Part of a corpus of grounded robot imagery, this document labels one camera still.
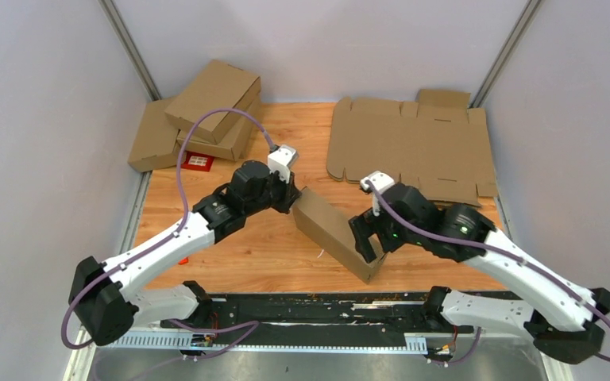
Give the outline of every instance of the brown cardboard box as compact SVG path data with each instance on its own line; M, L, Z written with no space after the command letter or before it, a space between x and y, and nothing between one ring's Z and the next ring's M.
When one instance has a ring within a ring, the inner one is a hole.
M174 127L188 132L200 117L211 110L224 107L246 110L259 92L261 77L212 60L167 106L165 113ZM195 136L218 144L239 118L240 115L234 113L211 115L195 130Z
M256 97L246 112L260 120L261 99ZM249 143L251 132L254 129L256 129L256 126L253 122L245 117L240 117L230 131L221 139L221 143L211 144L198 137L192 137L188 144L186 144L186 150L237 161L244 157L246 146ZM179 144L183 144L187 134L188 133L185 131L180 131L179 136L176 137L176 141Z
M383 171L430 200L479 205L497 189L485 110L468 103L469 93L424 89L417 102L343 98L326 169L350 183Z
M291 210L298 229L364 283L369 283L380 270L387 257L380 243L371 238L377 258L367 264L354 248L354 235L347 222L349 219L313 190L304 188L303 195L295 201Z
M164 108L168 100L150 102L141 117L137 137L132 144L128 164L139 172L172 167L176 165L180 146L176 143L178 130L163 129L167 124Z

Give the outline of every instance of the gray wall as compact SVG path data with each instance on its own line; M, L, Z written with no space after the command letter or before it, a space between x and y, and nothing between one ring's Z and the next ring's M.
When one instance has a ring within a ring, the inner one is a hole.
M610 2L546 0L485 107L514 239L610 290ZM610 364L573 372L610 379Z
M145 102L96 1L0 1L0 380L62 377L73 270L118 249Z
M219 58L260 73L267 102L476 92L526 2L116 0L164 97Z

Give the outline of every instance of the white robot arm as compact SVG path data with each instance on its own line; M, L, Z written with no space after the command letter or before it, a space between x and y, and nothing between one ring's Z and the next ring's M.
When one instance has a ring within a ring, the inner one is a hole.
M368 262L375 259L369 243L373 234L377 235L384 252L393 252L403 244L417 244L436 256L467 264L492 276L522 299L484 298L434 287L423 312L435 325L474 325L524 337L534 341L542 352L569 364L577 364L600 351L604 330L594 324L597 318L584 304L607 314L609 291L589 290L562 278L517 247L473 208L455 204L439 209L416 188L395 183L390 176L378 171L362 179L361 189L370 192L369 183L394 212L425 233L407 229L381 208L373 193L373 206L349 220L357 250ZM453 244L433 236L478 242L510 252L518 260L498 251ZM553 279L530 267L544 270ZM556 280L578 295L580 301L559 287Z
M205 296L196 288L197 283L166 290L145 291L144 287L183 258L243 228L247 217L269 208L289 213L300 196L291 172L297 159L294 148L282 145L268 155L267 165L246 161L229 183L150 240L102 263L92 256L81 261L71 285L70 304L90 282L110 269L120 269L94 287L74 309L94 342L110 344L133 325L190 318ZM147 255L126 264L130 257L146 250L150 251Z

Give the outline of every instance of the wooden table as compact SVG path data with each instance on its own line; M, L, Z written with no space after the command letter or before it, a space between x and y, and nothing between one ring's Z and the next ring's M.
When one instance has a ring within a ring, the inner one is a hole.
M370 196L358 185L332 180L326 173L326 151L334 103L292 103L264 106L264 126L277 144L296 148L300 158L293 168L296 185L308 186L349 216L370 207ZM265 162L268 146L252 135L248 157ZM230 181L241 162L216 160L211 172L183 170L190 205ZM501 226L491 198L481 198L482 213ZM183 208L173 168L154 171L146 197L137 244L181 218ZM404 246L389 254L369 284L363 284L324 253L296 227L293 216L266 210L248 219L243 230L212 248L190 257L150 283L173 287L198 281L208 292L277 291L428 291L431 286L460 290L501 290L494 279L463 264L442 260L419 247Z

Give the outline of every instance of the flattened cardboard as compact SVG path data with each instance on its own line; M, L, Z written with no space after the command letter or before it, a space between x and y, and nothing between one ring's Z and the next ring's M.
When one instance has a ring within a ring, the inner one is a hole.
M259 97L254 99L246 112L255 117L258 121L261 120L261 100ZM241 117L235 122L235 125L228 131L223 139L221 139L221 143L211 144L198 137L192 137L191 140L188 141L188 144L186 144L186 151L237 161L244 156L243 154L249 143L251 132L254 129L256 129L256 126L253 125L249 119ZM179 136L176 137L176 141L179 144L183 144L186 135L186 132L180 131Z
M169 122L188 132L210 110L233 107L246 110L261 92L261 77L249 71L212 60L165 109ZM217 113L195 130L196 137L219 144L240 118L236 113Z
M139 172L152 171L176 165L180 146L176 143L178 130L163 129L167 124L164 109L169 100L150 102L141 117L137 137L127 163Z
M354 248L354 235L347 222L349 219L326 199L307 187L303 189L303 195L296 200L291 210L295 225L301 232L364 283L370 283L387 257L383 254L378 241L371 238L371 245L377 258L367 264Z
M497 196L484 109L469 93L422 89L418 101L343 98L335 106L326 169L358 183L373 171L434 201L480 205Z

